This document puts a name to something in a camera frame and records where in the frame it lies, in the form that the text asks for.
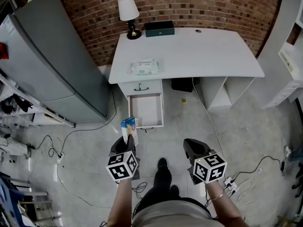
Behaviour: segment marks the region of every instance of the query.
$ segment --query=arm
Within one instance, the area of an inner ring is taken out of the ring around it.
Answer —
[[[219,197],[223,192],[223,188],[217,181],[207,184],[206,189],[211,199]],[[222,197],[215,199],[212,202],[219,221],[225,227],[248,227],[248,225],[243,221],[238,208],[228,198],[226,193],[224,193]]]
[[[132,179],[121,180],[113,207],[109,213],[108,227],[131,227],[132,224]]]

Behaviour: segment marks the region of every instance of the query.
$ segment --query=bracelet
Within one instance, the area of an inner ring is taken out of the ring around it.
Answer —
[[[223,190],[222,194],[221,194],[219,197],[216,197],[216,198],[214,198],[214,199],[211,199],[211,201],[214,201],[214,200],[217,200],[217,199],[221,198],[221,197],[223,196],[223,194],[224,194],[224,190]]]

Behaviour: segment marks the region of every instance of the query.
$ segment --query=black pants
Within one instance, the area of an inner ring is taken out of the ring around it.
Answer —
[[[150,189],[142,198],[137,209],[135,210],[135,215],[141,210],[143,210],[144,208],[147,208],[153,204],[170,201],[170,200],[182,200],[182,201],[191,202],[203,208],[210,215],[208,209],[205,208],[197,200],[191,198],[181,198],[178,192],[175,192],[173,191],[173,189],[170,189],[170,184],[171,184],[171,173],[167,167],[162,166],[155,175],[153,188]]]

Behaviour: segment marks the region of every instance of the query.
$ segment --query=cardboard box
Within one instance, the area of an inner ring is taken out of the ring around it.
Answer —
[[[134,145],[138,145],[138,135],[137,135],[137,128],[134,117],[130,117],[125,119],[121,122],[121,129],[123,134],[123,139],[125,144],[127,144],[128,136],[131,134],[134,139]]]

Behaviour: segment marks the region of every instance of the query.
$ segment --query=white lampshade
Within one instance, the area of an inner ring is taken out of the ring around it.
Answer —
[[[122,21],[132,20],[140,15],[134,0],[118,0],[118,6]]]

